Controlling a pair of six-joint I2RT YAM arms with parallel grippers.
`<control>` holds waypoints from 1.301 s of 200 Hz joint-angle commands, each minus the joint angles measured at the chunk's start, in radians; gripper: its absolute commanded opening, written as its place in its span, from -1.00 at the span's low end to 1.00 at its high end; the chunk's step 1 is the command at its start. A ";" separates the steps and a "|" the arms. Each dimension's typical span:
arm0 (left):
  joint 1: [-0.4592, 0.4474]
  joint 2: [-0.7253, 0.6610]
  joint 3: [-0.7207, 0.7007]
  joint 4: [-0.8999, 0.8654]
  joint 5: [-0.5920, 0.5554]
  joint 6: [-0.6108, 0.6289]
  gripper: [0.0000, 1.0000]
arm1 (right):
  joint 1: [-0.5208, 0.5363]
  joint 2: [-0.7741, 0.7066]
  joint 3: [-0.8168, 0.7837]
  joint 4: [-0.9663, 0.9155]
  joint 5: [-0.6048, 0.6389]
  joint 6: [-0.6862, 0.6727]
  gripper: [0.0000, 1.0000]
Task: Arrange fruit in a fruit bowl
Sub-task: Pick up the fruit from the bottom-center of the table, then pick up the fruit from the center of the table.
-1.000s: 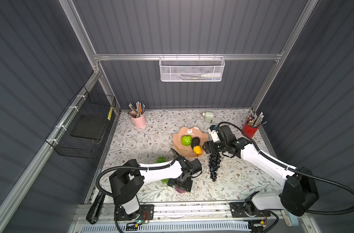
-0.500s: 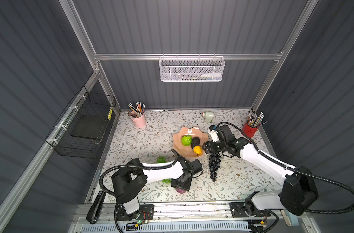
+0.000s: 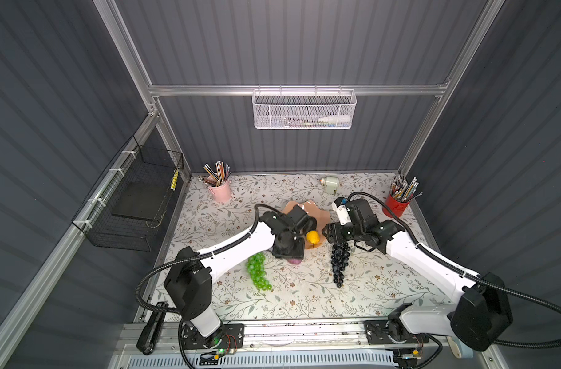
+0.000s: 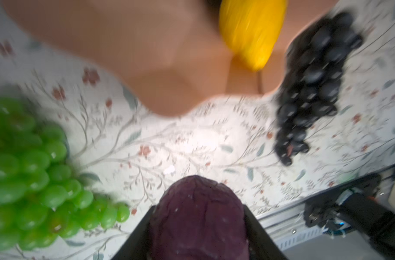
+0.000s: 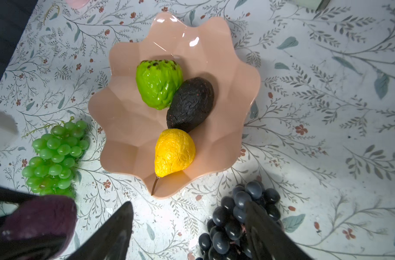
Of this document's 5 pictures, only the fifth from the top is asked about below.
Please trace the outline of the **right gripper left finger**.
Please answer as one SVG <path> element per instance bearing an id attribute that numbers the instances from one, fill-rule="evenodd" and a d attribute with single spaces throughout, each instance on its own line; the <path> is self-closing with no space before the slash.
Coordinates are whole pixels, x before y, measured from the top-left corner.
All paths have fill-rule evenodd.
<path id="1" fill-rule="evenodd" d="M 131 202 L 121 207 L 72 255 L 69 260 L 124 260 L 132 235 Z"/>

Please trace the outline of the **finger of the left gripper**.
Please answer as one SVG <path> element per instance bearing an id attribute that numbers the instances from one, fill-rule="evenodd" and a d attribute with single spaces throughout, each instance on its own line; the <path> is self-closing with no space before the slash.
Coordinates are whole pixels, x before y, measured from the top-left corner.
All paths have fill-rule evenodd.
<path id="1" fill-rule="evenodd" d="M 35 195 L 0 187 L 0 202 L 22 204 L 35 198 L 37 198 Z"/>
<path id="2" fill-rule="evenodd" d="M 64 248 L 65 241 L 62 235 L 0 241 L 0 260 L 49 260 Z"/>

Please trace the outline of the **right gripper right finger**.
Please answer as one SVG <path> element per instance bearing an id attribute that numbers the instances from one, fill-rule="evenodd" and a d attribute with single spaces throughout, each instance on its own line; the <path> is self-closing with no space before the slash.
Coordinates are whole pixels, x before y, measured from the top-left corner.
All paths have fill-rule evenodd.
<path id="1" fill-rule="evenodd" d="M 254 260 L 311 260 L 255 202 L 245 204 L 246 237 Z"/>

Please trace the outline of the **purple round fruit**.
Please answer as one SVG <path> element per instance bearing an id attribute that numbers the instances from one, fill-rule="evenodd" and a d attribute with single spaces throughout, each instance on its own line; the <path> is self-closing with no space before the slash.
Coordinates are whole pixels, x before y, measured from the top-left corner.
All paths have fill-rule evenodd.
<path id="1" fill-rule="evenodd" d="M 44 235 L 64 235 L 66 240 L 57 255 L 69 245 L 75 232 L 77 206 L 73 198 L 45 195 L 19 206 L 0 228 L 0 241 L 17 241 Z"/>

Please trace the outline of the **dark purple grape bunch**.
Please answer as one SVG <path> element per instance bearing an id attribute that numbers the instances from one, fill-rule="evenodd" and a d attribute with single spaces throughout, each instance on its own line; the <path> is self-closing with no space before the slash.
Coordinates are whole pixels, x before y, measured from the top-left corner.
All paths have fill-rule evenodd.
<path id="1" fill-rule="evenodd" d="M 274 188 L 265 188 L 260 181 L 237 184 L 230 196 L 221 198 L 207 221 L 207 232 L 198 238 L 201 260 L 251 260 L 247 240 L 245 204 L 255 202 L 279 226 L 281 213 L 277 208 L 281 196 Z"/>

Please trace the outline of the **green grape bunch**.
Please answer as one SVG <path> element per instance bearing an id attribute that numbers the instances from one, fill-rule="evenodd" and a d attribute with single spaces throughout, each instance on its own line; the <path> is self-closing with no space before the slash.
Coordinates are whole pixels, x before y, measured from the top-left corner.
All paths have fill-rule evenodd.
<path id="1" fill-rule="evenodd" d="M 67 122 L 51 123 L 39 128 L 45 133 L 32 142 L 35 156 L 22 170 L 25 184 L 40 195 L 76 197 L 75 168 L 89 148 L 85 137 L 88 124 L 71 117 Z"/>

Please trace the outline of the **yellow pear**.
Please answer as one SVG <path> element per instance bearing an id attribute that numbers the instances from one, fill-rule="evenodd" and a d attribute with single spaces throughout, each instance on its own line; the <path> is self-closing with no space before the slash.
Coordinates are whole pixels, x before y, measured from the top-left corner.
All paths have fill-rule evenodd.
<path id="1" fill-rule="evenodd" d="M 155 174 L 151 195 L 160 178 L 188 168 L 196 156 L 196 147 L 191 136 L 176 128 L 164 130 L 155 147 Z"/>

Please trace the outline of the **dark brown avocado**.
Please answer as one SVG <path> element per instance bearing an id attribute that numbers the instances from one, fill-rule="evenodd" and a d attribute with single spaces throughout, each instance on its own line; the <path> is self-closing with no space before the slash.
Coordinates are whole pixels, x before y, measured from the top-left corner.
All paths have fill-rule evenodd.
<path id="1" fill-rule="evenodd" d="M 189 133 L 206 120 L 213 106 L 214 89 L 208 80 L 202 77 L 185 80 L 167 111 L 167 127 Z"/>

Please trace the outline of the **bright green custard apple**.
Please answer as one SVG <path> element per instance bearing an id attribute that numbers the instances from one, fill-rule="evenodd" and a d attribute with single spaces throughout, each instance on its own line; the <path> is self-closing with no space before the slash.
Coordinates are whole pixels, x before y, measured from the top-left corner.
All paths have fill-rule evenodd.
<path id="1" fill-rule="evenodd" d="M 171 105 L 183 83 L 183 71 L 174 60 L 143 60 L 137 66 L 136 83 L 143 102 L 162 110 Z"/>

